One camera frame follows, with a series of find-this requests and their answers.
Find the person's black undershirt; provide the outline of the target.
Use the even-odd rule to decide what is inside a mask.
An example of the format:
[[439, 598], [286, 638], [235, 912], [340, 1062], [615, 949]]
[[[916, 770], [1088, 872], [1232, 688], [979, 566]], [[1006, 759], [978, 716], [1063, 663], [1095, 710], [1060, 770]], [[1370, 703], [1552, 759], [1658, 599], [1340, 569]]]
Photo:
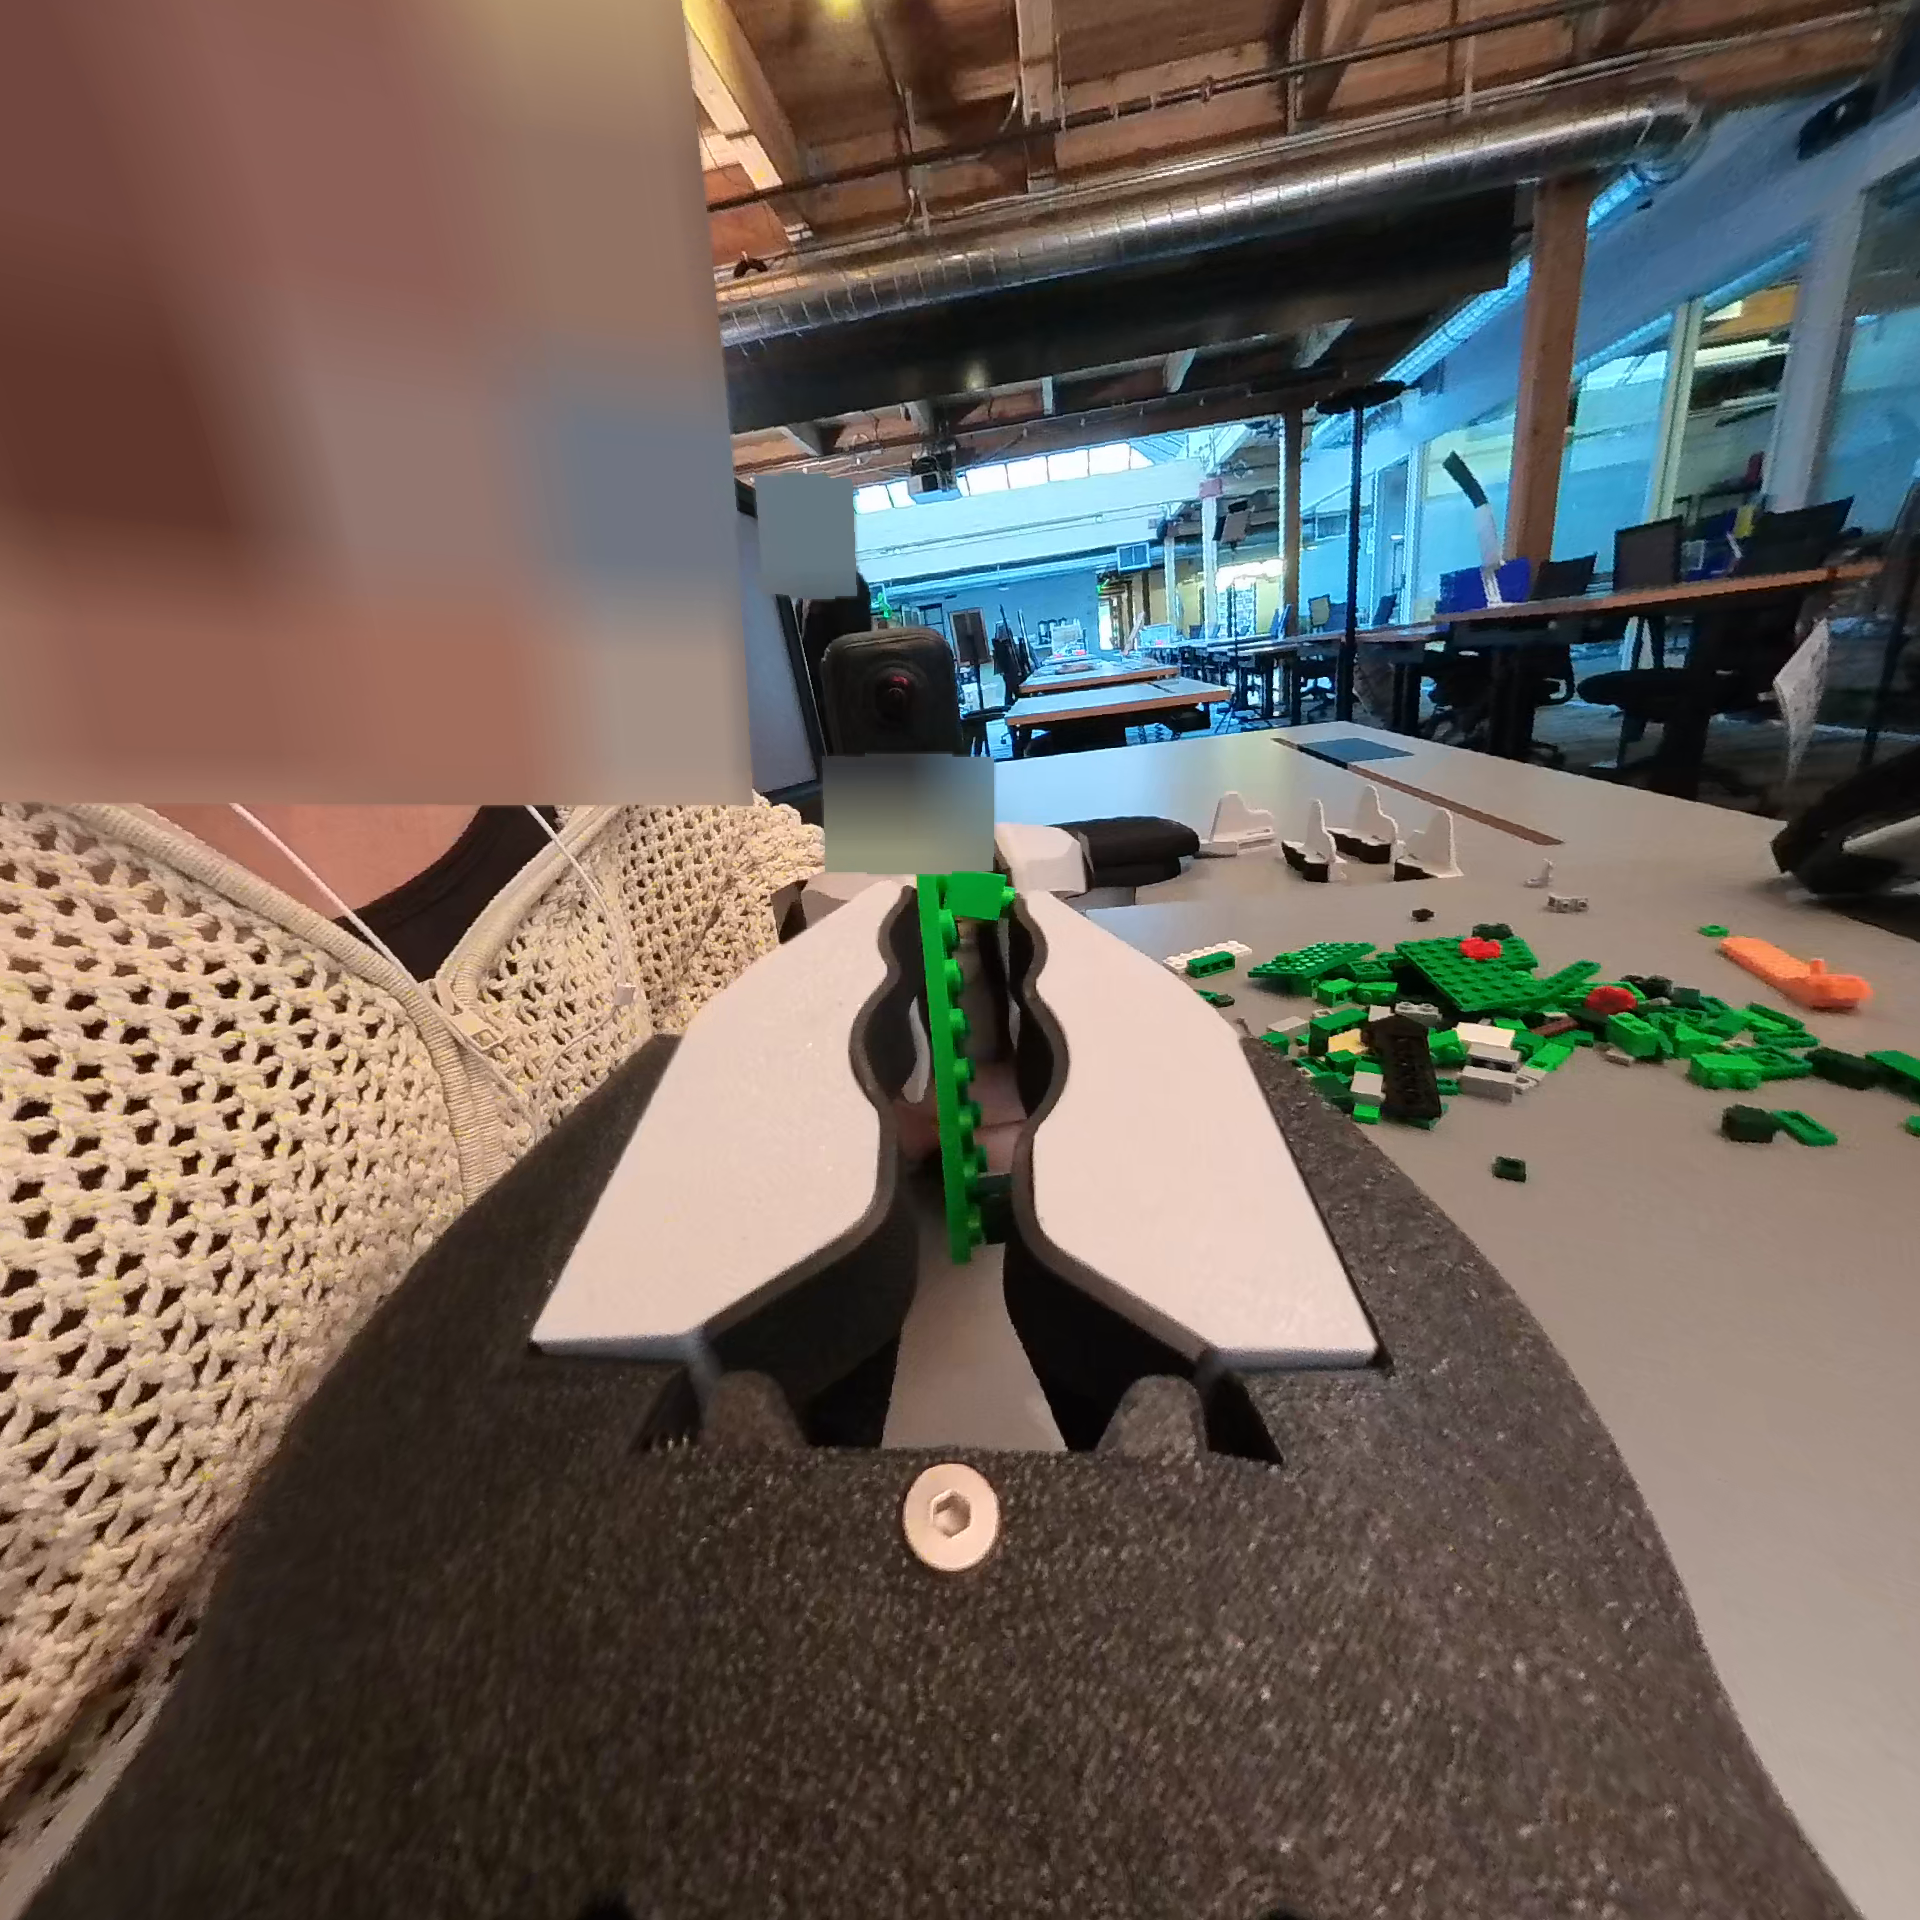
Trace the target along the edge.
[[372, 935], [415, 979], [430, 979], [505, 880], [486, 843], [455, 845], [419, 876], [340, 916], [349, 932]]

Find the person in cream knit sweater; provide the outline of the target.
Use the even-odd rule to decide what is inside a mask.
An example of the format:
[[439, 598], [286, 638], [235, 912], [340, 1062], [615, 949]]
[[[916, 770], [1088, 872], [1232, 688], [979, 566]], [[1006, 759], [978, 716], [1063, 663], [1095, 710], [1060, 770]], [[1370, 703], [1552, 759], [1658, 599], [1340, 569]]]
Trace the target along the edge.
[[[502, 886], [430, 979], [340, 925], [472, 839]], [[3, 803], [6, 1910], [349, 1336], [820, 868], [765, 796]]]

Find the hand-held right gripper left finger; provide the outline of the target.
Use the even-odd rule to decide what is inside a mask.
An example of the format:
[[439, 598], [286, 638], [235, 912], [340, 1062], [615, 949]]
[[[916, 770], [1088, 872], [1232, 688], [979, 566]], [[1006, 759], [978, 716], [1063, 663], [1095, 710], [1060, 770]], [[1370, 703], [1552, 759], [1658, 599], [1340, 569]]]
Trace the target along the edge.
[[916, 1292], [898, 1100], [920, 1066], [920, 923], [825, 923], [689, 1020], [530, 1346], [768, 1373], [829, 1398], [893, 1358]]

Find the long wooden desk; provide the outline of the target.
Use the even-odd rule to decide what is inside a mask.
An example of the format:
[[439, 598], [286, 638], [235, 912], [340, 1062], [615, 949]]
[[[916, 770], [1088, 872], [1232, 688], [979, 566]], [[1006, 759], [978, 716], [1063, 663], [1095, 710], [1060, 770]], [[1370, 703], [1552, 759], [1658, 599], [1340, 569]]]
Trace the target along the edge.
[[1666, 648], [1666, 628], [1673, 616], [1696, 616], [1749, 599], [1808, 598], [1869, 583], [1883, 573], [1883, 559], [1840, 559], [1815, 569], [1778, 569], [1762, 573], [1708, 578], [1695, 583], [1659, 583], [1622, 588], [1618, 595], [1562, 595], [1549, 599], [1523, 599], [1505, 606], [1479, 606], [1450, 613], [1419, 616], [1410, 622], [1343, 630], [1330, 638], [1330, 685], [1340, 723], [1358, 713], [1360, 656], [1386, 659], [1388, 695], [1382, 703], [1386, 725], [1410, 735], [1419, 719], [1419, 680], [1429, 672], [1426, 650], [1465, 630], [1489, 630], [1470, 639], [1483, 653], [1512, 653], [1546, 648], [1552, 628], [1585, 630], [1592, 626], [1630, 626], [1643, 619], [1658, 653]]

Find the pile of loose lego pieces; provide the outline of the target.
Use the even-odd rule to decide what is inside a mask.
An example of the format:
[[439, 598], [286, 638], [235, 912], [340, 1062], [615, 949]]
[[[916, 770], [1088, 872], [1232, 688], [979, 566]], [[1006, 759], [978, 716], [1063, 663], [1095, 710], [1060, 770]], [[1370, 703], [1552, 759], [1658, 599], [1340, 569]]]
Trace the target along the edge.
[[[1718, 952], [1730, 929], [1702, 923], [1696, 935]], [[1915, 1049], [1829, 1042], [1808, 1016], [1855, 1010], [1799, 1008], [1750, 975], [1762, 998], [1735, 1002], [1663, 970], [1605, 970], [1592, 956], [1552, 969], [1508, 923], [1419, 929], [1395, 946], [1316, 940], [1272, 956], [1223, 940], [1175, 952], [1162, 969], [1216, 1010], [1255, 993], [1299, 1000], [1256, 1040], [1353, 1122], [1432, 1132], [1463, 1096], [1508, 1105], [1592, 1056], [1672, 1068], [1715, 1095], [1718, 1136], [1740, 1145], [1836, 1148], [1829, 1120], [1782, 1103], [1818, 1089], [1893, 1096], [1899, 1132], [1918, 1136]]]

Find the wooden pillar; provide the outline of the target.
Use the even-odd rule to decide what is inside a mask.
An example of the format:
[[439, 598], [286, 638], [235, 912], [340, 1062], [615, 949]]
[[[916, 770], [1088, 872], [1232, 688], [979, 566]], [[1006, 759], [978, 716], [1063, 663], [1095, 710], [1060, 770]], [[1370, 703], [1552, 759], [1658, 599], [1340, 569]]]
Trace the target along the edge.
[[1546, 563], [1565, 432], [1570, 418], [1570, 360], [1588, 253], [1598, 175], [1543, 180], [1530, 203], [1528, 286], [1523, 295], [1515, 448], [1505, 493], [1505, 556]]

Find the green holed lego plate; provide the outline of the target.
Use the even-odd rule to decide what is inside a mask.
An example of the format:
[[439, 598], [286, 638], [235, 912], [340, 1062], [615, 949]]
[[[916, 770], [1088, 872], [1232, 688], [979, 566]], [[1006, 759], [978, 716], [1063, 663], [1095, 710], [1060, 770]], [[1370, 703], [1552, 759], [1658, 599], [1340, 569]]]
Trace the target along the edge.
[[959, 935], [942, 900], [946, 875], [916, 876], [916, 919], [922, 943], [925, 1042], [930, 1056], [935, 1116], [939, 1136], [939, 1180], [946, 1205], [946, 1240], [953, 1263], [968, 1263], [978, 1243], [972, 1228], [972, 1183], [988, 1173], [979, 1145], [979, 1105], [972, 1096], [973, 1066], [968, 1053], [972, 1020], [962, 1010]]

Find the silver ceiling duct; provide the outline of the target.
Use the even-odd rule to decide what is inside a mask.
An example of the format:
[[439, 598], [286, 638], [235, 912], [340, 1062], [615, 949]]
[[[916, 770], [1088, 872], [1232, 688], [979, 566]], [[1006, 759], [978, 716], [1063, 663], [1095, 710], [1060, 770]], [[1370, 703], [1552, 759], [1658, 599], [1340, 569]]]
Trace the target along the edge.
[[718, 286], [726, 353], [903, 319], [1065, 276], [1110, 275], [1358, 213], [1442, 203], [1668, 155], [1702, 112], [1679, 89], [1399, 126], [1330, 143], [1255, 143], [1130, 180], [982, 206], [916, 233], [863, 236]]

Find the orange brick separator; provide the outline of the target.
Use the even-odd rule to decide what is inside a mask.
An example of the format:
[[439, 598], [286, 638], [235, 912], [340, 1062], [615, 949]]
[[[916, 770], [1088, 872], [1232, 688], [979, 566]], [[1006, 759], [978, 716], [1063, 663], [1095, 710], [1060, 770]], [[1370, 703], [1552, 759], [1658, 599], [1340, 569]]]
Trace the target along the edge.
[[1856, 1010], [1875, 998], [1866, 978], [1833, 970], [1820, 956], [1798, 956], [1759, 938], [1726, 935], [1718, 940], [1718, 952], [1765, 983], [1769, 990], [1786, 993], [1789, 1002], [1808, 1010]]

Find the wooden office desk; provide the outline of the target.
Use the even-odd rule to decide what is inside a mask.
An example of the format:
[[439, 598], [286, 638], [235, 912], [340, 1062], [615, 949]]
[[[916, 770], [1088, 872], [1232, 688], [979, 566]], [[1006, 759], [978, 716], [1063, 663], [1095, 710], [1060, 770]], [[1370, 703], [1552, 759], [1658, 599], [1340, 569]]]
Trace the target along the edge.
[[1015, 758], [1026, 758], [1026, 738], [1032, 730], [1086, 725], [1126, 730], [1146, 723], [1159, 723], [1172, 710], [1220, 706], [1232, 698], [1233, 695], [1228, 685], [1213, 685], [1195, 676], [1148, 676], [1138, 683], [1103, 676], [1088, 685], [1053, 685], [1040, 688], [1036, 695], [1023, 695], [1006, 708], [1003, 723], [1012, 735]]

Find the black oblong case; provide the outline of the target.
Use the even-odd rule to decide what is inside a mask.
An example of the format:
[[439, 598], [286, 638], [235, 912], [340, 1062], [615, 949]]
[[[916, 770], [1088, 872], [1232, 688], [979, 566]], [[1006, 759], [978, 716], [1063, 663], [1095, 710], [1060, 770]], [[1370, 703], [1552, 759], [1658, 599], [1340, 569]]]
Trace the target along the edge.
[[1083, 845], [1088, 890], [1176, 880], [1200, 848], [1195, 828], [1165, 816], [1098, 816], [1063, 828]]

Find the black mesh office chair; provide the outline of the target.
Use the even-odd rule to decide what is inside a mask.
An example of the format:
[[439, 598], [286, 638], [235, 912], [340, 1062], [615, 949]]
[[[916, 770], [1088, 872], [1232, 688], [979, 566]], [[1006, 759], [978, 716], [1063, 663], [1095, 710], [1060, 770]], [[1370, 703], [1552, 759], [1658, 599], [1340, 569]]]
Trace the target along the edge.
[[[1850, 516], [1855, 498], [1822, 500], [1789, 515], [1759, 515], [1736, 542], [1729, 579], [1822, 570]], [[1690, 609], [1679, 663], [1618, 668], [1578, 685], [1593, 706], [1620, 710], [1615, 779], [1643, 779], [1648, 790], [1696, 799], [1705, 738], [1715, 716], [1750, 716], [1790, 659], [1799, 612], [1812, 586], [1769, 595], [1715, 598]]]

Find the black desk monitor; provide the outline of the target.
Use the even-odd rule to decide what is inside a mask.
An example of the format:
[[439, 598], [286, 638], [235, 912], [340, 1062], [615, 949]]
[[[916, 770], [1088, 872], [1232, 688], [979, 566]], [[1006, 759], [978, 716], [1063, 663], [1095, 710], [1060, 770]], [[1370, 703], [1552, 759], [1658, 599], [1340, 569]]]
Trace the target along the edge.
[[793, 606], [782, 595], [746, 586], [743, 646], [755, 790], [768, 799], [815, 793], [825, 745]]

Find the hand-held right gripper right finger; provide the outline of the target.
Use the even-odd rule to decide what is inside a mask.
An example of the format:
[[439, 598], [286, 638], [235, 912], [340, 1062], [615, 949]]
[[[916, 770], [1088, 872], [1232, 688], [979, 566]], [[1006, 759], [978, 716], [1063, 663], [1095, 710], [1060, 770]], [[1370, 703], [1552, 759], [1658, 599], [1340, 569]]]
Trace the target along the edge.
[[1379, 1336], [1236, 1029], [1052, 893], [1015, 903], [1003, 1298], [1052, 1398], [1365, 1369]]

